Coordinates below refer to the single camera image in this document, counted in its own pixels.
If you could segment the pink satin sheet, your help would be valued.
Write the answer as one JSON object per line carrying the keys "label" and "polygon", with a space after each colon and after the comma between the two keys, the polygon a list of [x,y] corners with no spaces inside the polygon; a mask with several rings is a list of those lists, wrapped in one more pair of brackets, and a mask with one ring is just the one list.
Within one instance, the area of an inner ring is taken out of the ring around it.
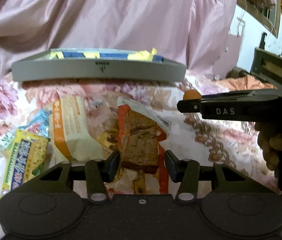
{"label": "pink satin sheet", "polygon": [[157,51],[211,73],[237,0],[0,0],[0,79],[50,48]]}

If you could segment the floral quilt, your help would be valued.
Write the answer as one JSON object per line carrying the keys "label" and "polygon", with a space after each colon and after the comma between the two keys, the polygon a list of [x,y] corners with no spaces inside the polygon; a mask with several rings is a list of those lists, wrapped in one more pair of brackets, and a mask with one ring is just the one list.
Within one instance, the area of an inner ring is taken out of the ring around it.
{"label": "floral quilt", "polygon": [[[249,121],[204,120],[180,113],[186,92],[212,95],[266,89],[252,76],[213,81],[186,74],[181,82],[110,79],[0,81],[0,198],[58,163],[84,165],[121,151],[121,164],[105,187],[118,194],[176,194],[164,165],[170,150],[203,166],[228,165],[274,192]],[[0,226],[0,239],[4,233]]]}

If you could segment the orange cream cracker packet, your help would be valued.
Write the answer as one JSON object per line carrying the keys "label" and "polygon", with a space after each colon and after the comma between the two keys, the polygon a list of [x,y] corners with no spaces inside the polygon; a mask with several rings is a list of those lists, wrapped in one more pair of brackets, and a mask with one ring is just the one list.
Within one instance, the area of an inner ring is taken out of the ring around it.
{"label": "orange cream cracker packet", "polygon": [[81,161],[103,158],[103,148],[91,137],[85,101],[66,96],[53,102],[49,133],[56,161]]}

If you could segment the light blue snack sachet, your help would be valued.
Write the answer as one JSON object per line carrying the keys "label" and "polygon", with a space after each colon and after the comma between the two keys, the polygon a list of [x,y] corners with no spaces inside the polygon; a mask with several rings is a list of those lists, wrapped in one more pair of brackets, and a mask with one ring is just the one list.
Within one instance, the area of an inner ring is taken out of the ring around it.
{"label": "light blue snack sachet", "polygon": [[52,111],[47,109],[39,110],[34,117],[24,126],[18,126],[16,128],[10,129],[2,138],[0,139],[0,152],[11,148],[12,141],[16,136],[16,129],[34,133],[36,135],[50,138],[49,133],[49,117]]}

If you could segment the yellow green biscuit packet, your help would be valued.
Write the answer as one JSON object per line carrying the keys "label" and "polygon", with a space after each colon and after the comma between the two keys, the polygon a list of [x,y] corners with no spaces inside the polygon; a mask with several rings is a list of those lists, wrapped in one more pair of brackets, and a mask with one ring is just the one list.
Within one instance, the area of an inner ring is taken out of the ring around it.
{"label": "yellow green biscuit packet", "polygon": [[10,191],[28,182],[43,171],[46,159],[48,138],[17,129],[5,151],[8,155],[1,194],[4,196]]}

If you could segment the grey cardboard tray box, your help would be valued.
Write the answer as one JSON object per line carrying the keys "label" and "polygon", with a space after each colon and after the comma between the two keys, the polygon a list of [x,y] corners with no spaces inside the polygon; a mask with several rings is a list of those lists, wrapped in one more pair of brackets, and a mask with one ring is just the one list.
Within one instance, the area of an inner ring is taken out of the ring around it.
{"label": "grey cardboard tray box", "polygon": [[57,48],[12,64],[14,81],[52,79],[125,79],[180,82],[186,65],[151,51]]}

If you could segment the brown tofu snack packet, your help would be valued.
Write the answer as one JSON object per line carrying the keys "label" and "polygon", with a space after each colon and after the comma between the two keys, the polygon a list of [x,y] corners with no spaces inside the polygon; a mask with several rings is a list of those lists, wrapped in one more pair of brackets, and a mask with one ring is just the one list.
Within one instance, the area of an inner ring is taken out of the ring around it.
{"label": "brown tofu snack packet", "polygon": [[136,100],[117,99],[120,170],[117,193],[167,194],[169,178],[160,145],[170,135],[171,122]]}

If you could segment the small orange fruit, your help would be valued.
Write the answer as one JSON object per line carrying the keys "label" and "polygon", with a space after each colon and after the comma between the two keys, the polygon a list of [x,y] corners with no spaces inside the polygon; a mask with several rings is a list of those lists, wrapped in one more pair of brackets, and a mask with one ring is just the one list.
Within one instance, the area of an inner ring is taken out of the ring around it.
{"label": "small orange fruit", "polygon": [[183,100],[201,99],[202,95],[195,89],[187,90],[183,95]]}

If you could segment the orange cloth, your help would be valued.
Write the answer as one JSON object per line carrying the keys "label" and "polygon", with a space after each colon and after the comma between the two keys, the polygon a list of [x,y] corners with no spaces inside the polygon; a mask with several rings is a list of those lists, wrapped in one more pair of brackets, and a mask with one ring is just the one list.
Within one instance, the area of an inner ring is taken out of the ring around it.
{"label": "orange cloth", "polygon": [[260,80],[255,79],[251,75],[238,78],[227,78],[219,80],[217,84],[229,89],[230,91],[237,90],[255,90],[255,89],[276,89],[276,87],[270,83],[262,83]]}

